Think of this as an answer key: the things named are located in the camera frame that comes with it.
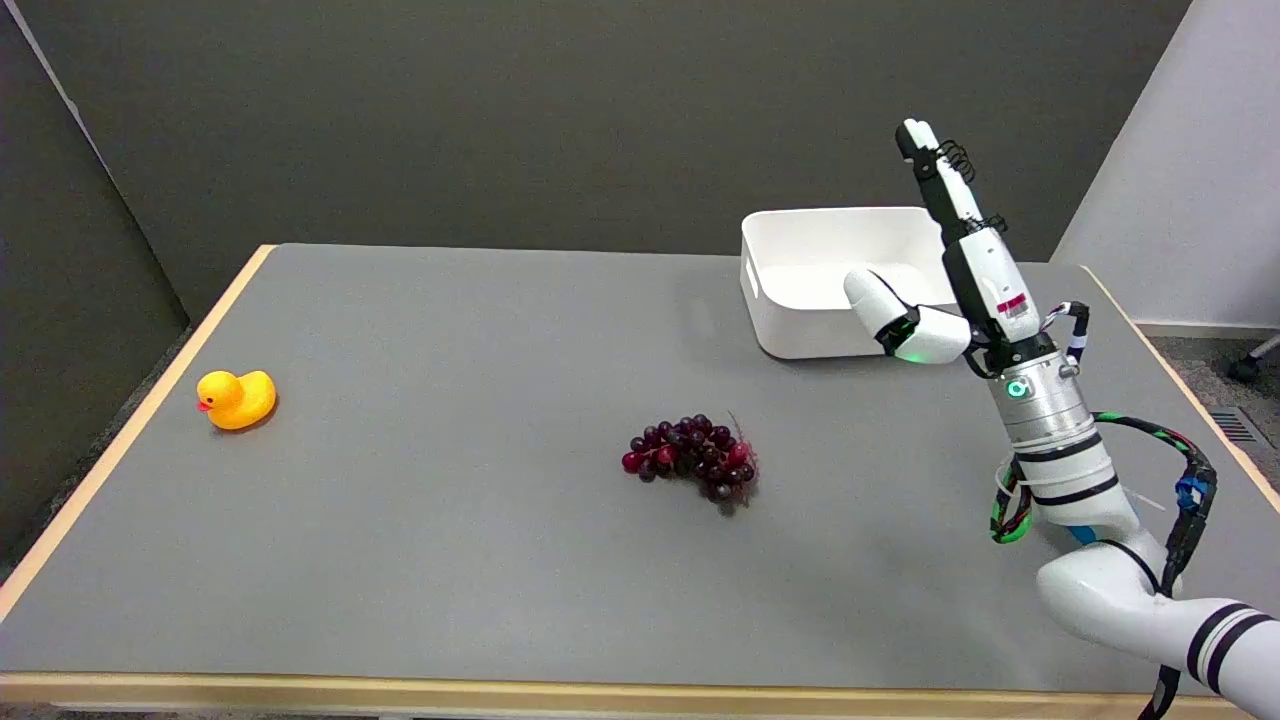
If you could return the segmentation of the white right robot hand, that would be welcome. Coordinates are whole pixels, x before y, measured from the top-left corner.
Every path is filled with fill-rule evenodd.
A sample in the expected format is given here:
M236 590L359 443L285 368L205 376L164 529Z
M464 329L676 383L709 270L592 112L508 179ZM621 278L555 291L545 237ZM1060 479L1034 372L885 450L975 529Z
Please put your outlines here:
M984 379L1059 355L1004 242L1004 219L983 215L969 188L974 172L964 147L937 140L927 122L911 118L897 127L895 142L940 227L957 311L909 302L872 269L851 269L844 291L884 355L915 364L964 359Z

